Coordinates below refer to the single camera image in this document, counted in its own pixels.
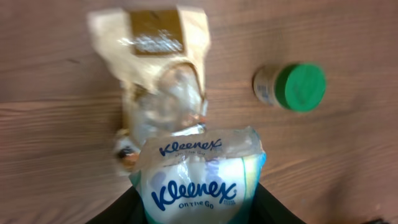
brown label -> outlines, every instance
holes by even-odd
[[[184,53],[183,35],[177,10],[130,12],[132,51],[135,55]]]

kleenex logo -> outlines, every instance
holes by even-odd
[[[228,196],[229,192],[233,190],[233,188],[236,186],[236,184],[231,184],[226,189],[226,184],[222,183],[220,188],[218,188],[218,184],[215,181],[212,181],[209,186],[207,187],[207,184],[197,184],[195,185],[193,182],[189,183],[188,187],[185,185],[180,185],[178,186],[177,183],[174,180],[171,180],[167,186],[167,190],[169,191],[170,197],[172,200],[168,201],[164,199],[164,194],[166,191],[166,186],[163,186],[160,190],[159,198],[156,195],[155,192],[152,192],[152,198],[154,199],[154,202],[156,205],[162,210],[166,210],[164,205],[171,205],[173,204],[176,200],[184,197],[184,198],[195,198],[197,196],[201,197],[202,194],[205,195],[210,195],[214,198],[221,196],[220,198],[220,204],[223,202],[223,200],[232,200],[236,196],[236,190],[234,190],[234,194],[232,196]]]
[[[173,142],[172,144],[168,144],[164,149],[159,148],[159,151],[162,156],[165,156],[166,153],[172,153],[172,152],[177,152],[179,150],[183,149],[196,149],[197,147],[200,149],[210,149],[212,150],[215,147],[220,147],[222,146],[221,139],[218,139],[216,142],[211,141],[211,142],[195,142],[195,143],[186,143],[186,144],[180,144],[178,142]]]

beige plastic bag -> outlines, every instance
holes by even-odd
[[[203,10],[110,9],[88,16],[93,47],[123,89],[123,128],[115,153],[131,170],[147,138],[197,134],[206,113]]]

plastic wrapper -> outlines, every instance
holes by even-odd
[[[88,16],[93,47],[123,89],[114,154],[131,171],[147,138],[204,132],[207,17],[194,7]]]
[[[130,175],[149,223],[246,223],[266,160],[252,128],[149,139]]]

wooden table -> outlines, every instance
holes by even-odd
[[[85,16],[159,2],[0,1],[0,223],[83,223],[130,186],[111,159],[119,84]],[[209,16],[208,128],[258,130],[261,183],[308,223],[398,223],[398,1],[179,3]],[[253,72],[298,60],[325,69],[321,105],[260,103]]]

